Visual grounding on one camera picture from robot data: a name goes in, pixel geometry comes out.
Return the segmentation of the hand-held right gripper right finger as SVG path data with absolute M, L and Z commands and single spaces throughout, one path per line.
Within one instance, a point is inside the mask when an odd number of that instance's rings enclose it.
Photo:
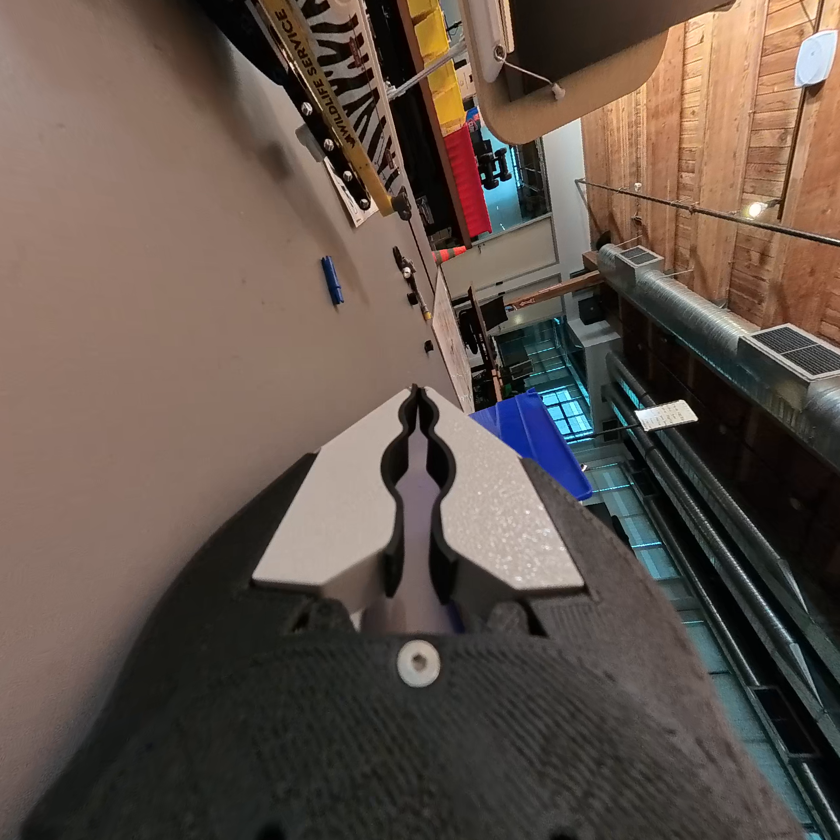
M 526 466 L 430 387 L 420 389 L 427 473 L 438 490 L 430 580 L 441 603 L 502 603 L 583 592 L 585 583 Z

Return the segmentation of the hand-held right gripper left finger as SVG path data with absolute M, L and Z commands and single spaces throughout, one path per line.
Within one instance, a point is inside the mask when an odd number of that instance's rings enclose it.
M 417 388 L 396 393 L 322 446 L 252 582 L 334 601 L 393 597 L 405 559 L 404 504 Z

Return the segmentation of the zebra striped lego helicopter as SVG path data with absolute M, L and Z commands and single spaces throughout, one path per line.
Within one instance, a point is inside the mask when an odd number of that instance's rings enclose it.
M 200 1 L 231 44 L 282 88 L 323 157 L 349 166 L 381 215 L 413 215 L 362 2 Z

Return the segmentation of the blue plastic bin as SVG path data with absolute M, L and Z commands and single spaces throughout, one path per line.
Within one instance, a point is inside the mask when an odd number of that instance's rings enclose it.
M 580 461 L 535 389 L 509 397 L 470 417 L 521 458 L 536 462 L 578 501 L 592 498 L 593 489 Z

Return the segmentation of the white hanging sign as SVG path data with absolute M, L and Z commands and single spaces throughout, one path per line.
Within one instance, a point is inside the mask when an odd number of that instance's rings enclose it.
M 698 415 L 685 400 L 662 403 L 635 411 L 637 424 L 646 433 L 695 424 Z

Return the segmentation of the black ceiling pipes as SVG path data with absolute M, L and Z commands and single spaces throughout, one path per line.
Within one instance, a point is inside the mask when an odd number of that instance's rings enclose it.
M 654 404 L 621 355 L 608 351 L 602 389 L 626 437 L 828 747 L 838 754 L 838 642 L 783 554 L 763 535 L 678 427 L 646 431 L 638 408 Z

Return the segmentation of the zebra sticker sheet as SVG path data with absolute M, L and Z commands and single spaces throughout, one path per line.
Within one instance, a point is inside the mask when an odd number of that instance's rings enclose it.
M 328 156 L 322 162 L 353 229 L 358 229 L 379 213 L 364 184 L 359 182 L 349 166 L 336 165 Z

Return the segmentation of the row of red yellow bins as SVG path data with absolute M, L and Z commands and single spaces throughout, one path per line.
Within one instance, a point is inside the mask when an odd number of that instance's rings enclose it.
M 392 2 L 398 87 L 450 47 L 440 2 Z M 396 46 L 401 35 L 405 45 Z M 491 231 L 464 97 L 449 59 L 394 100 L 392 113 L 406 176 L 425 235 L 434 248 L 471 248 Z

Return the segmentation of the black metal tie rod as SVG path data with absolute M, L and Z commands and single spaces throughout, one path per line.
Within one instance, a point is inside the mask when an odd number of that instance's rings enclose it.
M 839 249 L 839 238 L 825 234 L 817 234 L 805 231 L 799 228 L 784 226 L 777 223 L 764 222 L 757 217 L 745 216 L 741 213 L 726 213 L 715 209 L 709 209 L 700 206 L 696 203 L 686 203 L 676 199 L 668 199 L 657 196 L 652 196 L 644 192 L 638 192 L 634 189 L 624 187 L 615 187 L 611 185 L 593 182 L 584 177 L 574 179 L 574 183 L 578 186 L 591 187 L 595 190 L 600 190 L 614 195 L 627 196 L 636 198 L 640 201 L 656 204 L 662 207 L 672 208 L 676 211 L 683 212 L 689 215 L 699 215 L 716 219 L 718 221 L 736 224 L 746 228 L 756 230 L 763 230 L 772 234 L 785 236 L 787 238 L 798 239 L 801 241 L 813 243 L 815 245 L 825 245 L 835 249 Z

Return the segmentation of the white lamp bar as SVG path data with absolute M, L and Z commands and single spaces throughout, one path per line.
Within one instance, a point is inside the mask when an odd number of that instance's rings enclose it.
M 481 79 L 494 83 L 515 49 L 509 1 L 458 3 L 470 61 Z

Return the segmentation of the silver air duct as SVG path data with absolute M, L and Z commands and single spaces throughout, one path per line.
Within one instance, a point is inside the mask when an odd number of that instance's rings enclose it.
M 596 253 L 615 291 L 838 469 L 838 348 L 793 324 L 758 328 L 664 274 L 662 262 L 643 247 Z

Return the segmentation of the white wall access point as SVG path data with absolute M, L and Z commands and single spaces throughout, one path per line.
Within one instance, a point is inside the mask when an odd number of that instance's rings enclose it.
M 809 88 L 824 82 L 837 52 L 838 30 L 824 29 L 805 38 L 794 65 L 794 87 Z

